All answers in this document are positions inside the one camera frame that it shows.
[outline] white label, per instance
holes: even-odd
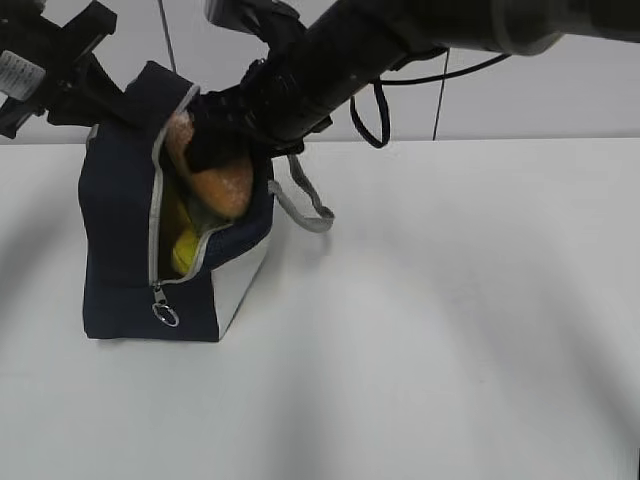
[[[47,72],[9,50],[0,55],[0,92],[24,102],[35,92]]]

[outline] white wall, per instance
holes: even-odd
[[[203,15],[204,0],[164,0],[179,72],[204,89],[223,89],[239,81],[247,66],[265,53],[255,38],[221,30]],[[47,16],[62,22],[88,0],[50,0]],[[121,86],[146,60],[168,65],[156,0],[104,0],[120,14],[116,36],[97,53]],[[333,0],[290,0],[310,24]],[[488,54],[454,51],[451,69],[475,64]],[[413,65],[396,77],[440,73],[443,60]],[[539,138],[640,135],[640,47],[585,38],[566,38],[551,52],[511,59],[473,77],[448,83],[440,138]],[[388,89],[397,140],[431,138],[439,85]],[[366,122],[379,120],[370,92],[359,96]],[[348,110],[318,140],[357,139]],[[81,142],[84,129],[54,128],[31,121],[21,143]]]

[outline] zipper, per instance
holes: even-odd
[[[200,88],[197,85],[193,85],[187,95],[182,99],[178,107],[176,108],[176,113],[182,113],[187,108],[189,103],[193,100],[193,98],[200,93]],[[151,197],[151,209],[149,212],[149,257],[148,257],[148,265],[149,265],[149,285],[153,290],[153,296],[155,299],[155,303],[152,305],[151,309],[153,314],[164,323],[166,326],[171,328],[178,328],[180,326],[180,317],[176,313],[176,311],[169,305],[169,301],[167,296],[164,293],[162,288],[163,285],[167,284],[180,284],[188,282],[193,279],[196,274],[202,268],[202,264],[204,263],[204,257],[206,254],[206,245],[211,238],[211,235],[215,233],[215,231],[207,232],[206,235],[200,240],[198,244],[198,250],[196,254],[196,261],[193,265],[191,265],[191,269],[189,273],[180,280],[172,280],[172,281],[161,281],[158,273],[158,262],[159,262],[159,244],[160,244],[160,216],[162,213],[162,199],[164,195],[164,172],[160,167],[160,152],[162,151],[162,147],[164,145],[164,140],[167,136],[167,128],[168,125],[165,125],[163,129],[158,134],[158,138],[153,145],[153,151],[151,154],[153,164],[156,169],[156,175],[153,183],[153,194]]]

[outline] black cable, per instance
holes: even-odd
[[[384,88],[382,82],[377,79],[373,82],[373,89],[376,95],[376,102],[378,103],[378,110],[380,111],[380,121],[382,123],[382,139],[378,140],[369,130],[365,127],[360,115],[358,114],[358,107],[356,106],[356,97],[351,97],[351,119],[353,124],[358,130],[358,133],[362,135],[369,145],[374,148],[384,148],[389,145],[391,140],[391,114],[389,112],[389,102],[384,94]]]
[[[511,55],[498,55],[497,57],[492,58],[491,60],[487,60],[486,62],[479,63],[478,65],[474,65],[473,67],[465,68],[464,70],[458,70],[457,72],[447,73],[446,75],[436,75],[433,77],[425,77],[425,78],[413,78],[410,80],[381,80],[382,85],[388,87],[407,87],[411,85],[424,85],[425,83],[433,83],[440,82],[443,80],[451,80],[454,78],[464,77],[465,75],[471,75],[472,73],[479,72],[480,70],[484,70],[485,68],[492,67],[497,65],[500,62],[504,62],[508,58],[511,58]]]
[[[433,82],[442,82],[442,87],[440,89],[440,100],[438,102],[438,112],[436,116],[436,124],[434,128],[434,140],[437,138],[438,127],[440,125],[440,115],[442,113],[442,103],[444,100],[444,88],[447,80],[451,80],[453,78],[464,77],[465,75],[471,75],[472,73],[479,72],[480,70],[484,70],[485,68],[492,67],[500,62],[504,62],[508,58],[511,58],[511,55],[498,55],[486,62],[479,63],[478,65],[474,65],[473,67],[465,68],[463,70],[458,70],[457,72],[448,72],[449,68],[449,60],[451,58],[451,51],[447,50],[447,59],[445,62],[445,72],[443,75],[436,75],[433,77],[425,77],[425,78],[414,78],[411,80],[382,80],[380,78],[371,82],[374,87],[374,91],[376,94],[376,101],[378,103],[378,110],[380,111],[380,120],[382,122],[382,139],[378,140],[364,125],[360,115],[358,114],[358,108],[356,105],[355,97],[351,97],[351,119],[353,120],[353,124],[358,130],[358,133],[362,135],[369,145],[374,148],[384,148],[386,147],[391,140],[391,114],[389,112],[389,103],[387,102],[387,97],[384,94],[384,86],[411,86],[411,85],[424,85],[426,83]]]
[[[449,74],[449,60],[451,59],[451,50],[447,50],[447,57],[444,61],[444,73],[442,75],[442,85],[440,86],[440,98],[438,99],[438,110],[436,113],[436,123],[433,126],[433,141],[438,139],[438,127],[440,127],[440,114],[442,113],[442,102],[444,101],[444,88],[447,85],[447,75]]]
[[[173,73],[178,73],[176,67],[176,56],[173,52],[173,43],[171,42],[171,34],[169,33],[169,23],[167,22],[167,12],[164,9],[164,1],[158,0],[158,7],[160,8],[160,19],[162,20],[162,29],[164,30],[164,38],[167,42],[167,50],[169,51],[169,61],[171,62],[171,70]]]

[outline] yellow object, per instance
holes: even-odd
[[[181,275],[186,275],[191,269],[191,265],[195,262],[200,237],[198,236],[193,224],[191,228],[184,231],[173,247],[171,255],[171,266]]]

